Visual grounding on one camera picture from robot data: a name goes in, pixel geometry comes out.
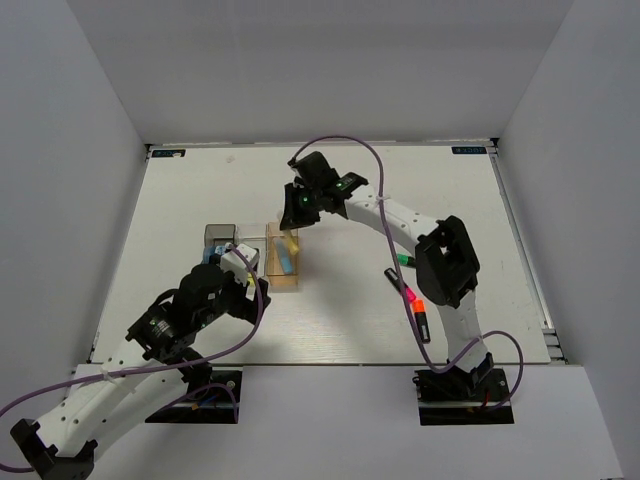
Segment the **cream highlighter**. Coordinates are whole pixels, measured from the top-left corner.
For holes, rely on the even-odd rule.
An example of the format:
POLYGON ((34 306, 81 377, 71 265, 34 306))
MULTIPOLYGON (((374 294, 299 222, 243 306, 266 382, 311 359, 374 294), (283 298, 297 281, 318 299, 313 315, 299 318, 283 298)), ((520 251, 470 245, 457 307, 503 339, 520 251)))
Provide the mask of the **cream highlighter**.
POLYGON ((282 234, 286 241, 288 251, 292 256, 296 256, 299 253, 300 248, 293 233, 290 230, 283 230, 282 234))

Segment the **blue stationery block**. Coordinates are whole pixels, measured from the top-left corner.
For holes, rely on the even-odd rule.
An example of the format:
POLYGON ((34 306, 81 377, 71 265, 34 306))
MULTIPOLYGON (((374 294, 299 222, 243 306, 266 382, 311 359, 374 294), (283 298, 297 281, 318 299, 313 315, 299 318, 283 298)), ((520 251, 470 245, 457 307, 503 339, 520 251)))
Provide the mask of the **blue stationery block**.
POLYGON ((227 252, 227 247, 223 245, 206 246, 203 249, 202 263, 203 264, 218 264, 220 258, 227 252))

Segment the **yellow highlighter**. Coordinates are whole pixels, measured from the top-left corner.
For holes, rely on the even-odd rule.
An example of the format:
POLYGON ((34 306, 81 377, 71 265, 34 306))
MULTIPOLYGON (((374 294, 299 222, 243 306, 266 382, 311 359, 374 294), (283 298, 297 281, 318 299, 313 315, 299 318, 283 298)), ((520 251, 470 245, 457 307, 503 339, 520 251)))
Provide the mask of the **yellow highlighter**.
POLYGON ((259 278, 253 273, 249 273, 247 279, 247 297, 253 299, 259 292, 263 291, 263 288, 260 285, 259 278))

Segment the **light blue marker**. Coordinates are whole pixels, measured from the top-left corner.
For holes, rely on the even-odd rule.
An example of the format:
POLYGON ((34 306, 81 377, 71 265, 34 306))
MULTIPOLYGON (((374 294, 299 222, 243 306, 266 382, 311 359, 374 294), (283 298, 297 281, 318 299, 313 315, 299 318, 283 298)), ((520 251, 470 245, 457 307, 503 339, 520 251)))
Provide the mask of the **light blue marker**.
POLYGON ((292 275, 294 273, 294 266, 289 248, 280 237, 275 237, 273 239, 273 244, 283 274, 292 275))

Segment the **pink highlighter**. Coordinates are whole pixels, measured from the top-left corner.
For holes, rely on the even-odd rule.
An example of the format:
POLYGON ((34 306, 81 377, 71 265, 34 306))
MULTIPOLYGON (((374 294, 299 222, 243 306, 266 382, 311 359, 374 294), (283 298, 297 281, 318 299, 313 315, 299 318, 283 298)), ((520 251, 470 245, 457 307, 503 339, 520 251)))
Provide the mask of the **pink highlighter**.
POLYGON ((397 272, 393 268, 387 268, 384 270, 384 276, 391 283, 391 285, 395 288, 395 290, 401 294, 405 293, 407 299, 410 303, 416 300, 415 293, 411 290, 411 288, 404 282, 401 281, 397 272))

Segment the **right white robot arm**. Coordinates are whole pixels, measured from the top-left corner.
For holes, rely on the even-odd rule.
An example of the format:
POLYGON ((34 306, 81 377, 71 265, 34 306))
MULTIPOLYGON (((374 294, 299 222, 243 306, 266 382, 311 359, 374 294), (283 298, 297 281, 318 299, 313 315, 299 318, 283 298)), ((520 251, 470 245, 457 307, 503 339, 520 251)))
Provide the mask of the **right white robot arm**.
POLYGON ((356 173, 339 175, 320 152, 293 158, 288 166, 294 180, 285 185, 280 228, 309 227, 322 212, 338 214, 412 252, 417 287, 437 307, 447 341, 447 365, 436 373, 453 395, 477 397, 494 363, 476 309, 480 263, 463 221, 437 220, 405 207, 356 173))

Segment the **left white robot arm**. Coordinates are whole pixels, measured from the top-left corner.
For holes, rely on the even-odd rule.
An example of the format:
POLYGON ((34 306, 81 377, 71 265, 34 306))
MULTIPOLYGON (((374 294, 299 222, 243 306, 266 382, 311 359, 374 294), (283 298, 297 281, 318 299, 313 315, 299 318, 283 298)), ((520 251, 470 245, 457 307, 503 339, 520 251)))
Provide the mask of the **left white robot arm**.
POLYGON ((237 395, 213 371, 212 357, 192 345, 197 334, 229 315, 258 326, 270 304, 268 282, 234 263, 195 266, 179 286, 161 293, 128 329, 99 374, 71 381, 71 392, 37 419, 10 430, 28 465, 42 479, 85 479, 120 437, 181 402, 201 406, 237 395))

